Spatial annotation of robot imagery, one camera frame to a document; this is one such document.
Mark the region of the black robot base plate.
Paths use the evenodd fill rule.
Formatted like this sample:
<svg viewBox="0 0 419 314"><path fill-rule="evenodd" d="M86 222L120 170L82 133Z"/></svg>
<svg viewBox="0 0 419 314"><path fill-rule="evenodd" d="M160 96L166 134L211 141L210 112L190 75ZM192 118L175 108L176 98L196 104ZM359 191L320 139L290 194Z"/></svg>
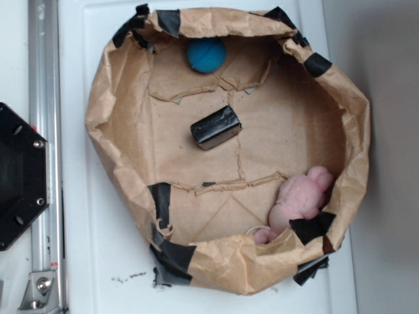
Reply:
<svg viewBox="0 0 419 314"><path fill-rule="evenodd" d="M8 250L48 206L48 142L1 104L1 250Z"/></svg>

